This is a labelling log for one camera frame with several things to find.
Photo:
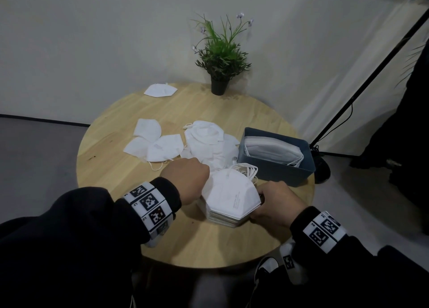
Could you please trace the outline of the black stand base weight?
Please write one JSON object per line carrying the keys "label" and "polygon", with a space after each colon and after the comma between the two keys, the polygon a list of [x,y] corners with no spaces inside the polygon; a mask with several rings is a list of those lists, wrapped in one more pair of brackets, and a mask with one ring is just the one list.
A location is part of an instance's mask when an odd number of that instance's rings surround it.
{"label": "black stand base weight", "polygon": [[331,170],[319,152],[319,146],[311,147],[311,155],[315,165],[314,182],[316,185],[325,183],[331,177]]}

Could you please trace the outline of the stack of white masks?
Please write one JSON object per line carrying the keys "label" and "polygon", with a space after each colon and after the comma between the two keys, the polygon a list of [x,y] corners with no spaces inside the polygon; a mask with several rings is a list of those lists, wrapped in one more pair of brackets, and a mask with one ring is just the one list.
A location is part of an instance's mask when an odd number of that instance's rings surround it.
{"label": "stack of white masks", "polygon": [[255,186],[257,173],[247,163],[211,173],[196,202],[206,219],[231,228],[244,224],[263,203]]}

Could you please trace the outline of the white folded respirator mask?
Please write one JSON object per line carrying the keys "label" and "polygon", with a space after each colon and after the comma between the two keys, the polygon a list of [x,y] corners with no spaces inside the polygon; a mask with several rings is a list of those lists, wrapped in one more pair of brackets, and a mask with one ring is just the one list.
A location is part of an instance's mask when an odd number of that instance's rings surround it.
{"label": "white folded respirator mask", "polygon": [[161,135],[161,126],[155,119],[138,119],[133,132],[134,137],[143,138],[150,143],[157,141]]}
{"label": "white folded respirator mask", "polygon": [[144,95],[153,98],[170,97],[176,93],[178,89],[167,83],[165,84],[152,84],[144,92]]}
{"label": "white folded respirator mask", "polygon": [[[183,150],[184,144],[180,134],[165,135],[149,143],[146,155],[140,160],[149,163],[153,171],[158,171],[167,161],[173,161],[174,158],[178,157]],[[154,169],[152,163],[160,163],[160,167]]]}
{"label": "white folded respirator mask", "polygon": [[146,161],[147,149],[150,144],[151,142],[142,137],[135,137],[126,145],[123,152]]}

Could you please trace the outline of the white marker wristband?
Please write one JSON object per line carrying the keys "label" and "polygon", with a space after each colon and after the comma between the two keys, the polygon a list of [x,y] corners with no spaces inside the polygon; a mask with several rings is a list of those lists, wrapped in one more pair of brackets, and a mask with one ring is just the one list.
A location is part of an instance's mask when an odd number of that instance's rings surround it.
{"label": "white marker wristband", "polygon": [[143,182],[123,196],[137,213],[149,234],[145,246],[156,247],[175,220],[181,202],[173,196],[164,196],[149,182]]}
{"label": "white marker wristband", "polygon": [[327,211],[310,221],[303,233],[326,254],[347,235],[346,229]]}

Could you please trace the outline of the person's left hand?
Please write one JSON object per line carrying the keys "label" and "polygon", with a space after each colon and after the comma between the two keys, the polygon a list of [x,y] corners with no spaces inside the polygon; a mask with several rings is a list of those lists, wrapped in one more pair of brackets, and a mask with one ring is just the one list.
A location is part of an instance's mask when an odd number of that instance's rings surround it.
{"label": "person's left hand", "polygon": [[203,164],[197,158],[181,158],[171,161],[160,173],[160,177],[170,181],[179,192],[183,206],[196,201],[196,165]]}

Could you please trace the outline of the loose pile of white masks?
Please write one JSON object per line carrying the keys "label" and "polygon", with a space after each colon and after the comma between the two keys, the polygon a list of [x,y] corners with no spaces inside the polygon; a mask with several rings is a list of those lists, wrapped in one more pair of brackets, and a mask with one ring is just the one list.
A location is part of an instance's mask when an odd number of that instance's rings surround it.
{"label": "loose pile of white masks", "polygon": [[237,164],[239,141],[217,124],[194,121],[183,127],[186,145],[181,158],[196,158],[209,166],[210,172],[227,169]]}

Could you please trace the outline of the person's right forearm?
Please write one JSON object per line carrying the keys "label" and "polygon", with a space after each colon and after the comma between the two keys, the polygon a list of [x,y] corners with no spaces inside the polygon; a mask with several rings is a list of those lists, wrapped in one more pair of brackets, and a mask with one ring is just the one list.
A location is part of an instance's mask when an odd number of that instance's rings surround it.
{"label": "person's right forearm", "polygon": [[309,273],[312,300],[340,307],[429,308],[428,271],[392,246],[373,255],[348,234],[326,254],[303,233],[319,213],[310,206],[290,227],[292,257]]}

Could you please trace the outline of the bundle of white masks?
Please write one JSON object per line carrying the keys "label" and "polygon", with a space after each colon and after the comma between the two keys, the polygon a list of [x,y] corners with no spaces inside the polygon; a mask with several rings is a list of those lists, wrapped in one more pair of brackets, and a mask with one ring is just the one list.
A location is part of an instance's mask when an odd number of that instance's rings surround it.
{"label": "bundle of white masks", "polygon": [[299,147],[271,137],[244,137],[244,153],[252,158],[299,167],[304,154]]}

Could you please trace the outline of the black stand pole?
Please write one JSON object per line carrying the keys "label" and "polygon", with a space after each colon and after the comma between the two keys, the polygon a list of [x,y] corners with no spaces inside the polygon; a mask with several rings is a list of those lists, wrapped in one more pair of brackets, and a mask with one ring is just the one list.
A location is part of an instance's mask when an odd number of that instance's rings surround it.
{"label": "black stand pole", "polygon": [[369,85],[375,80],[375,78],[384,70],[384,68],[392,61],[392,59],[403,49],[403,47],[411,40],[411,38],[421,29],[423,24],[429,20],[429,9],[416,21],[416,23],[410,28],[410,30],[404,35],[404,37],[395,45],[395,47],[388,53],[384,60],[375,68],[375,70],[369,75],[369,77],[362,83],[362,85],[356,90],[351,98],[341,107],[337,114],[329,121],[329,123],[323,128],[323,130],[315,137],[315,139],[309,144],[310,148],[315,146],[325,136],[329,135],[330,132],[334,131],[341,125],[343,125],[352,115],[345,121],[332,128],[336,121],[348,110],[353,107],[355,100],[369,87]]}

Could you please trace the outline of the person's left forearm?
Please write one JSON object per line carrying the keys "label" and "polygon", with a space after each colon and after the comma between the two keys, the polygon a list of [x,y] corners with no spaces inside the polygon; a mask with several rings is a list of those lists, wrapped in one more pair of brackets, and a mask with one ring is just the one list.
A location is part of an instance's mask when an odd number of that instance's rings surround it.
{"label": "person's left forearm", "polygon": [[[167,179],[149,183],[180,200]],[[0,224],[0,308],[134,308],[132,272],[148,240],[123,197],[69,191],[40,216]]]}

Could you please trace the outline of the green potted plant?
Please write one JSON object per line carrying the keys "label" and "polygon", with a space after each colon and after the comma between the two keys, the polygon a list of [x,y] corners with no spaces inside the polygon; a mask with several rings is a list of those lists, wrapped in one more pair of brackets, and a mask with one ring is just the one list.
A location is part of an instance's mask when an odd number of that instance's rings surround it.
{"label": "green potted plant", "polygon": [[226,16],[226,21],[221,18],[222,29],[217,32],[212,20],[205,15],[198,17],[191,19],[202,34],[201,40],[192,46],[198,56],[195,64],[210,76],[212,94],[222,96],[233,78],[250,71],[252,64],[248,61],[248,53],[242,50],[236,39],[253,26],[254,20],[244,20],[244,13],[240,12],[236,15],[239,23],[233,28]]}

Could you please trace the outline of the blue plastic box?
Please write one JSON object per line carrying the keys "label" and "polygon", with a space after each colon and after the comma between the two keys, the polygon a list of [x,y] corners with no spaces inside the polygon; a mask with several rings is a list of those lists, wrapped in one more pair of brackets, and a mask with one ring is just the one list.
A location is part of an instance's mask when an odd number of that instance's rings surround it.
{"label": "blue plastic box", "polygon": [[[299,147],[304,154],[304,159],[299,167],[295,167],[249,157],[244,153],[244,137],[247,136],[271,137],[295,145]],[[315,171],[314,161],[307,141],[251,127],[246,127],[244,129],[244,134],[239,145],[237,162],[258,167],[257,177],[259,179],[265,181],[284,181],[290,187],[301,186],[308,176]]]}

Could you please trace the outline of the person's right hand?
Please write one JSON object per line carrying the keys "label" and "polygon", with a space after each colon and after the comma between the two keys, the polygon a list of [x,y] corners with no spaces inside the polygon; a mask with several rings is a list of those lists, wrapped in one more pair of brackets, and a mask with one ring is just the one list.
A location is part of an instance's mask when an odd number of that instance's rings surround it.
{"label": "person's right hand", "polygon": [[258,188],[269,189],[269,222],[290,228],[295,219],[308,205],[283,181],[268,181]]}

